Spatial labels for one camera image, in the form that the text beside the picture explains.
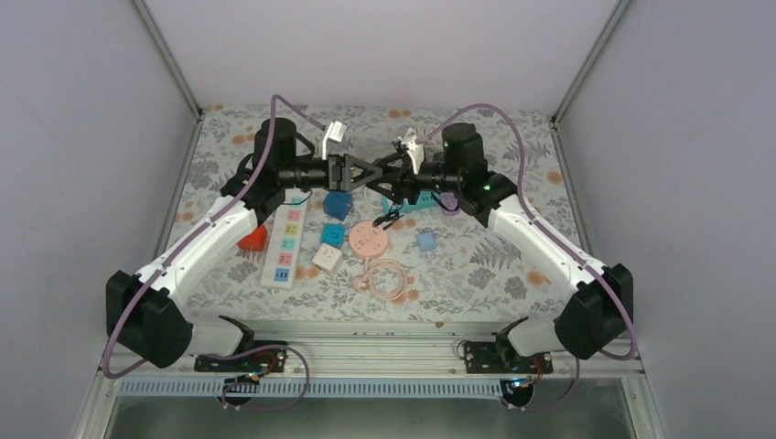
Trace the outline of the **black power adapter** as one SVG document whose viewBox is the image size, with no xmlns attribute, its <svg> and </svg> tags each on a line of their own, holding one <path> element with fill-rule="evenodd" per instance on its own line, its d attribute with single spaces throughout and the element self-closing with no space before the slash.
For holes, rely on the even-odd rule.
<svg viewBox="0 0 776 439">
<path fill-rule="evenodd" d="M 371 183 L 366 185 L 366 187 L 391 201 L 391 207 L 388 212 L 383 213 L 382 216 L 379 216 L 372 222 L 372 226 L 375 229 L 381 227 L 383 230 L 388 231 L 402 217 L 400 209 L 404 205 L 405 199 L 403 192 L 405 175 L 405 171 L 396 170 L 376 177 Z"/>
</svg>

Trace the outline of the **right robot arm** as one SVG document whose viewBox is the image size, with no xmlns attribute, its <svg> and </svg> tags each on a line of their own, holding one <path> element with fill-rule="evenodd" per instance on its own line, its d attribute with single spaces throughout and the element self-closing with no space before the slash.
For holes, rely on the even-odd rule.
<svg viewBox="0 0 776 439">
<path fill-rule="evenodd" d="M 622 264 L 608 266 L 561 236 L 523 196 L 519 184 L 490 170 L 483 139 L 472 123 L 452 123 L 441 131 L 443 157 L 427 161 L 410 134 L 397 137 L 394 153 L 373 161 L 376 179 L 369 187 L 395 202 L 414 201 L 422 190 L 451 193 L 459 208 L 529 257 L 564 300 L 557 316 L 524 317 L 496 337 L 495 358 L 517 372 L 531 356 L 566 351 L 577 359 L 603 353 L 622 334 L 635 356 L 632 319 L 633 277 Z"/>
</svg>

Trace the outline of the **light blue plug adapter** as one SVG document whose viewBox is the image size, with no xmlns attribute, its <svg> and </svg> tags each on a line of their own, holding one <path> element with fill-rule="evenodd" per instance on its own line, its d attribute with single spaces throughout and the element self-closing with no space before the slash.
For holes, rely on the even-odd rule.
<svg viewBox="0 0 776 439">
<path fill-rule="evenodd" d="M 416 236 L 420 252 L 431 252 L 437 248 L 437 240 L 433 232 L 422 232 Z"/>
</svg>

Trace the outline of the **dark blue cube socket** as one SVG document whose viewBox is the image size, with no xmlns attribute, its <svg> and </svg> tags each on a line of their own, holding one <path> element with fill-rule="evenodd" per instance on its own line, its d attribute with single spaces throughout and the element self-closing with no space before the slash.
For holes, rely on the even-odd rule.
<svg viewBox="0 0 776 439">
<path fill-rule="evenodd" d="M 344 221 L 352 209 L 352 201 L 349 192 L 330 191 L 323 200 L 323 211 L 335 220 Z"/>
</svg>

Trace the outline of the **teal power strip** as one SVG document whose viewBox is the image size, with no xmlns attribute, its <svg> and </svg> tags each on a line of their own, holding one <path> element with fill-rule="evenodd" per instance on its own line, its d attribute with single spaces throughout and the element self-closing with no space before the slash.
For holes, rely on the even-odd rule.
<svg viewBox="0 0 776 439">
<path fill-rule="evenodd" d="M 384 213 L 388 213 L 392 210 L 393 202 L 390 199 L 386 198 L 385 196 L 381 196 L 381 203 Z M 398 208 L 398 211 L 402 214 L 405 214 L 416 210 L 437 207 L 437 203 L 432 198 L 432 193 L 429 191 L 422 191 L 415 204 L 409 204 L 408 201 L 405 200 L 404 203 Z"/>
</svg>

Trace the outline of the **small cyan cube socket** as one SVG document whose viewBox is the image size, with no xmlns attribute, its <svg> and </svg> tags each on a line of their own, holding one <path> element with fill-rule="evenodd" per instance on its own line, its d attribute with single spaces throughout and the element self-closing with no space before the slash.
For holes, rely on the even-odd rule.
<svg viewBox="0 0 776 439">
<path fill-rule="evenodd" d="M 320 241 L 327 245 L 340 248 L 345 240 L 345 227 L 340 224 L 326 223 L 321 231 Z"/>
</svg>

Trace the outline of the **purple power strip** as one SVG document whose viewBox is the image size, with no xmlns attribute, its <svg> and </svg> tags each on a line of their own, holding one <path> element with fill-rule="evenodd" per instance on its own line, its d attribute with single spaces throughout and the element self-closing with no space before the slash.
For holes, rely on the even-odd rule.
<svg viewBox="0 0 776 439">
<path fill-rule="evenodd" d="M 458 200 L 453 193 L 441 193 L 438 199 L 443 216 L 451 217 L 459 214 Z"/>
</svg>

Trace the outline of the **pink round power socket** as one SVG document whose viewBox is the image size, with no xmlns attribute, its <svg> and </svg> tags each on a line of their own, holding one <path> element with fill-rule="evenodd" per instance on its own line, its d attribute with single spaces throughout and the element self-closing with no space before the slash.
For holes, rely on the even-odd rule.
<svg viewBox="0 0 776 439">
<path fill-rule="evenodd" d="M 348 243 L 356 257 L 374 260 L 387 251 L 389 238 L 382 227 L 373 227 L 371 221 L 362 221 L 350 230 Z"/>
</svg>

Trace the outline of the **white pink cube socket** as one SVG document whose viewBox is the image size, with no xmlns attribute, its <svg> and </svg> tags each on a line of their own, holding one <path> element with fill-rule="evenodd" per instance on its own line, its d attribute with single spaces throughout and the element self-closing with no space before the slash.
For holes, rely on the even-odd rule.
<svg viewBox="0 0 776 439">
<path fill-rule="evenodd" d="M 313 265 L 326 274 L 335 274 L 343 262 L 343 254 L 339 248 L 322 243 L 312 258 Z"/>
</svg>

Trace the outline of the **floral table mat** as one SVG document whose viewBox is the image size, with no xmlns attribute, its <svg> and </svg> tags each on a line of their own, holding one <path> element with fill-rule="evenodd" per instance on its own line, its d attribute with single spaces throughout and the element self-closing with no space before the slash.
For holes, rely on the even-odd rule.
<svg viewBox="0 0 776 439">
<path fill-rule="evenodd" d="M 342 121 L 341 143 L 329 153 L 365 161 L 395 152 L 395 137 L 412 127 L 428 135 L 455 109 L 315 106 L 303 112 L 322 123 Z M 523 139 L 523 193 L 536 213 L 580 246 L 573 208 L 555 151 L 549 116 L 505 111 Z M 218 104 L 204 115 L 198 144 L 178 204 L 170 244 L 210 209 L 239 162 L 253 151 L 254 136 L 269 116 L 267 105 Z M 517 182 L 522 159 L 511 128 L 489 109 L 458 119 L 473 123 L 484 140 L 489 169 Z M 552 316 L 565 306 L 559 282 L 536 265 L 528 251 L 497 237 L 456 209 L 452 194 L 420 196 L 415 208 L 401 206 L 398 219 L 381 219 L 390 201 L 360 187 L 344 201 L 344 219 L 333 217 L 336 195 L 314 190 L 304 225 L 269 219 L 261 231 L 233 245 L 190 290 L 185 303 L 194 316 L 246 320 L 429 321 L 508 323 Z M 263 276 L 273 256 L 275 278 L 293 272 L 288 287 L 271 288 Z"/>
</svg>

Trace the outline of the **white multicolour power strip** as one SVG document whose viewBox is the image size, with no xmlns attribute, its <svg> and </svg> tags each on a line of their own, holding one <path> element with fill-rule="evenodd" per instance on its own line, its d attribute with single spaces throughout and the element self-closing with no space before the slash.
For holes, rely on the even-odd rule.
<svg viewBox="0 0 776 439">
<path fill-rule="evenodd" d="M 262 287 L 293 287 L 311 195 L 311 190 L 286 190 L 286 199 L 275 211 L 269 242 L 266 244 L 260 279 Z"/>
</svg>

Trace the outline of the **red cube socket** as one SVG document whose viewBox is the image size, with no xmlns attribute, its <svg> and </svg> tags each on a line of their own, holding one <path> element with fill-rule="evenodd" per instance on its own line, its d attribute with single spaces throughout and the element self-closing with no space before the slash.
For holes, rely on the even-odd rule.
<svg viewBox="0 0 776 439">
<path fill-rule="evenodd" d="M 263 252 L 267 241 L 268 232 L 265 225 L 261 225 L 240 239 L 237 246 L 242 251 Z"/>
</svg>

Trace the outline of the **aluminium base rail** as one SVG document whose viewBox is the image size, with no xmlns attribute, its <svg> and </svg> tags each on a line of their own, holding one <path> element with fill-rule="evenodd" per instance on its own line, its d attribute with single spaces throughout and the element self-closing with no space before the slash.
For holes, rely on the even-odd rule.
<svg viewBox="0 0 776 439">
<path fill-rule="evenodd" d="M 258 341 L 285 342 L 297 349 L 310 367 L 311 386 L 305 398 L 466 398 L 498 401 L 500 380 L 523 378 L 523 374 L 494 373 L 469 375 L 453 348 L 463 339 L 487 341 L 487 332 L 455 331 L 412 333 L 406 326 L 386 332 L 357 327 L 353 332 L 323 331 L 298 327 L 259 334 Z M 552 384 L 566 386 L 574 375 L 575 359 L 565 352 L 552 352 L 554 370 L 547 372 L 535 391 Z M 196 372 L 194 356 L 185 356 L 166 369 L 144 365 L 118 379 L 106 379 L 101 372 L 93 378 L 93 391 L 106 398 L 126 396 L 216 397 L 227 379 L 240 372 Z M 626 390 L 636 389 L 645 372 L 638 359 L 617 361 L 595 355 L 580 360 L 581 384 L 597 379 L 614 380 Z M 304 383 L 301 361 L 288 354 L 285 370 L 262 379 L 257 386 L 241 387 L 230 396 L 251 396 L 255 400 L 293 400 Z"/>
</svg>

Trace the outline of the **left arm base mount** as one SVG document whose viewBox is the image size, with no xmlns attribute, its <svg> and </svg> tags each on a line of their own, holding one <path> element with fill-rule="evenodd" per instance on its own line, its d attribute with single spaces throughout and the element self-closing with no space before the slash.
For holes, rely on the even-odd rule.
<svg viewBox="0 0 776 439">
<path fill-rule="evenodd" d="M 285 370 L 288 354 L 296 356 L 302 363 L 304 383 L 299 394 L 290 402 L 275 406 L 260 406 L 251 404 L 253 397 L 230 396 L 241 387 L 257 387 L 262 379 L 273 373 Z M 248 343 L 248 349 L 229 356 L 200 355 L 194 359 L 196 372 L 240 372 L 237 378 L 227 379 L 216 396 L 216 400 L 224 409 L 236 412 L 281 412 L 298 405 L 309 393 L 311 386 L 310 367 L 306 358 L 295 348 L 285 342 L 270 342 L 253 340 Z"/>
</svg>

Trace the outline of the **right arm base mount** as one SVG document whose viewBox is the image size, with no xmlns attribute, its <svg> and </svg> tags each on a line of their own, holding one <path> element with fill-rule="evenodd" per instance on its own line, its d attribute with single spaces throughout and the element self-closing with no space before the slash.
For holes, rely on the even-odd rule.
<svg viewBox="0 0 776 439">
<path fill-rule="evenodd" d="M 566 391 L 555 401 L 536 405 L 533 403 L 536 385 L 547 372 L 552 372 L 552 353 L 539 352 L 521 357 L 517 351 L 502 341 L 460 340 L 453 348 L 455 355 L 464 362 L 469 375 L 494 373 L 523 374 L 523 378 L 501 379 L 500 402 L 508 411 L 545 412 L 566 402 L 581 383 L 581 366 L 575 360 L 574 375 Z"/>
</svg>

